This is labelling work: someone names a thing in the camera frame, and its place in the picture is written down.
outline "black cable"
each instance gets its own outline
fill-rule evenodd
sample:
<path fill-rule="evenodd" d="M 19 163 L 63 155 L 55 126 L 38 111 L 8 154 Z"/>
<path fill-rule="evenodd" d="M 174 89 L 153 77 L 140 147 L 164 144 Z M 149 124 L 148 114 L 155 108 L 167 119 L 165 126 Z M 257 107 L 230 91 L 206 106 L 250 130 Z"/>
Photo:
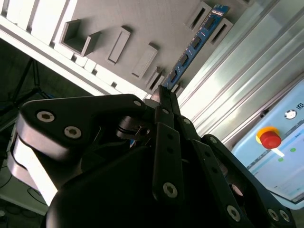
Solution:
<path fill-rule="evenodd" d="M 28 188 L 28 194 L 33 198 L 33 199 L 35 199 L 36 201 L 38 201 L 39 203 L 42 203 L 43 205 L 46 205 L 47 206 L 47 204 L 45 204 L 44 202 L 41 202 L 40 200 L 38 200 L 38 199 L 36 199 L 30 192 L 29 192 L 29 190 L 31 190 L 31 189 L 33 189 L 33 188 Z"/>
<path fill-rule="evenodd" d="M 0 189 L 2 189 L 5 185 L 7 185 L 8 183 L 9 183 L 9 181 L 10 181 L 10 179 L 11 179 L 11 177 L 12 177 L 12 175 L 10 175 L 10 178 L 9 178 L 9 180 L 5 183 L 5 184 L 3 184 L 1 187 L 0 187 Z"/>

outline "screen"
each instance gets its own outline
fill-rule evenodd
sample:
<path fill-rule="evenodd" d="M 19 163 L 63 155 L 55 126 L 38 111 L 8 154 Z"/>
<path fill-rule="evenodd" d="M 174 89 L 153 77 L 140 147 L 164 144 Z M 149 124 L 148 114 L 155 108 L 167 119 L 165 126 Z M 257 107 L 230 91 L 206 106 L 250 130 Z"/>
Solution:
<path fill-rule="evenodd" d="M 281 145 L 266 150 L 247 169 L 272 193 L 292 203 L 304 200 L 304 119 Z"/>

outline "red emergency stop button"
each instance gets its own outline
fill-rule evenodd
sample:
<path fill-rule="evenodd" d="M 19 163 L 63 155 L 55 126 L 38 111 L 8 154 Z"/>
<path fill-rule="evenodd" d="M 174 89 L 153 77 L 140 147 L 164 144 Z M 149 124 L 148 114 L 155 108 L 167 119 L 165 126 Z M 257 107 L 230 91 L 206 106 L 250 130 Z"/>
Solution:
<path fill-rule="evenodd" d="M 274 131 L 263 133 L 260 136 L 260 140 L 262 145 L 269 150 L 279 147 L 282 142 L 281 137 Z"/>

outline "blue circuit board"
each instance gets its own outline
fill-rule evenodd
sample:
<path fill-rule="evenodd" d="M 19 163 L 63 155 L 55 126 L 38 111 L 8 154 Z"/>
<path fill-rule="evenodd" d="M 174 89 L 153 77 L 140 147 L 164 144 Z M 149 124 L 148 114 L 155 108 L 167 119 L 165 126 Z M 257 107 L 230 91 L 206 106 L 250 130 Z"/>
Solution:
<path fill-rule="evenodd" d="M 169 73 L 167 80 L 164 82 L 164 87 L 171 90 L 174 85 L 178 82 L 181 76 L 184 74 L 188 66 L 191 64 L 195 56 L 205 45 L 215 28 L 222 21 L 224 16 L 229 11 L 228 6 L 216 5 L 212 8 L 209 15 L 202 23 L 195 37 L 190 42 L 180 59 L 177 61 L 174 69 Z"/>

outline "control box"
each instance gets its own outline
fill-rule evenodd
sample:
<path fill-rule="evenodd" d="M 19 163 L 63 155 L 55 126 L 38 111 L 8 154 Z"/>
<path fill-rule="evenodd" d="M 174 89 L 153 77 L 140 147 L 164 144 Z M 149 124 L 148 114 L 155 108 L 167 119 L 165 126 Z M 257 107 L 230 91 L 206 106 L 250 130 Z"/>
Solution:
<path fill-rule="evenodd" d="M 286 207 L 304 207 L 304 80 L 232 153 Z"/>

